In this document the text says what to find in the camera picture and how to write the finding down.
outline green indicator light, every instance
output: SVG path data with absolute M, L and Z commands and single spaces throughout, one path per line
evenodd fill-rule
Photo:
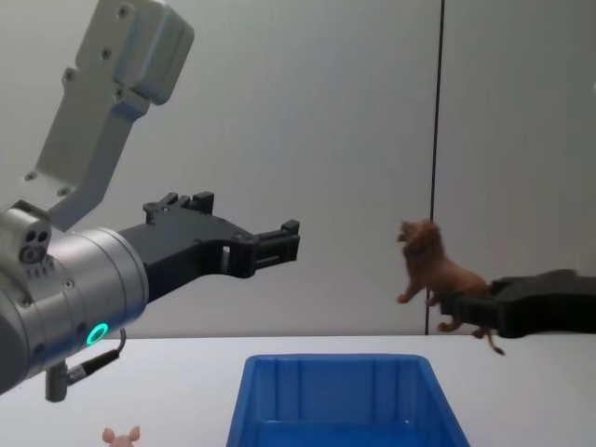
M 93 328 L 93 330 L 89 333 L 88 337 L 87 337 L 87 344 L 89 346 L 91 345 L 95 345 L 97 342 L 99 342 L 103 337 L 105 337 L 105 335 L 108 333 L 110 328 L 108 328 L 108 325 L 105 323 L 100 323 L 98 324 L 96 327 Z

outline pig ear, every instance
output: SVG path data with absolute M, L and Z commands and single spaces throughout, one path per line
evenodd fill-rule
M 103 442 L 111 444 L 115 440 L 115 433 L 111 428 L 106 428 L 103 431 Z
M 139 426 L 134 427 L 129 433 L 129 440 L 139 440 L 141 437 L 141 429 Z

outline white tabletop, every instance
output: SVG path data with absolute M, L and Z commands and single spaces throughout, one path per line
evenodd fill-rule
M 45 402 L 43 375 L 0 397 L 0 445 L 101 446 L 105 426 L 140 425 L 138 447 L 224 447 L 247 357 L 371 352 L 429 359 L 472 446 L 596 445 L 596 336 L 497 341 L 504 358 L 456 335 L 130 340 L 63 403 Z

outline white wall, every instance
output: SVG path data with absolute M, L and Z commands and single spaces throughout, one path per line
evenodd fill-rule
M 173 293 L 130 334 L 422 333 L 422 300 L 395 303 L 394 240 L 428 214 L 440 1 L 170 3 L 196 28 L 182 78 L 76 229 L 138 224 L 144 202 L 211 190 L 216 214 L 254 232 L 299 219 L 303 243 L 295 264 Z M 0 190 L 33 165 L 94 6 L 4 5 Z
M 487 278 L 596 275 L 595 17 L 591 0 L 447 0 L 436 217 Z

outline blue plastic bin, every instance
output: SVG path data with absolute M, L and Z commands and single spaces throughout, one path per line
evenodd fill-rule
M 469 447 L 428 360 L 247 360 L 227 447 Z

